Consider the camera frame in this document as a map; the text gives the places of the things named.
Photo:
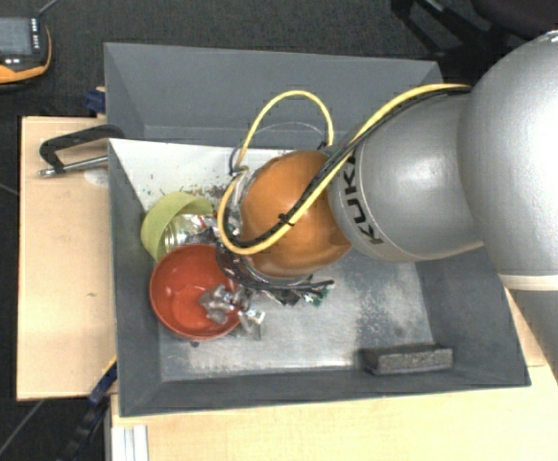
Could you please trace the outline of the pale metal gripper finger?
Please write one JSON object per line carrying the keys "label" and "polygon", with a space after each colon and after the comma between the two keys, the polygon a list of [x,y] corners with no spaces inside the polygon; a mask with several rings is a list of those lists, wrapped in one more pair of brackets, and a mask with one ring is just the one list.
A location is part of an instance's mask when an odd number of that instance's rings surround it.
{"label": "pale metal gripper finger", "polygon": [[231,294],[223,284],[204,291],[198,304],[205,310],[206,317],[217,325],[225,325],[240,308],[232,301]]}
{"label": "pale metal gripper finger", "polygon": [[260,341],[266,312],[254,308],[241,308],[237,312],[237,317],[242,332],[255,341]]}

